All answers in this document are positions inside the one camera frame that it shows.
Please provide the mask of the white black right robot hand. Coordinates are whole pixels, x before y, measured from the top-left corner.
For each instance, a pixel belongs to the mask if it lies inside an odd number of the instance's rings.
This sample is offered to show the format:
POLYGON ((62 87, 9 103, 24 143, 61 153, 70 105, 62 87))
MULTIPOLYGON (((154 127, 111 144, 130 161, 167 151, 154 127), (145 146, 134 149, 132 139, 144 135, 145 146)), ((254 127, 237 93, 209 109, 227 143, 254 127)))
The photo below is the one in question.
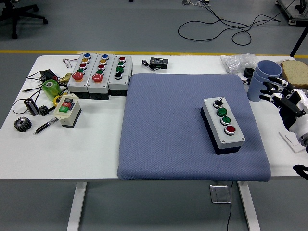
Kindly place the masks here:
POLYGON ((308 146, 308 98, 286 80, 268 77, 265 90, 259 98, 274 104, 279 109, 285 128, 296 135, 300 144, 308 146))

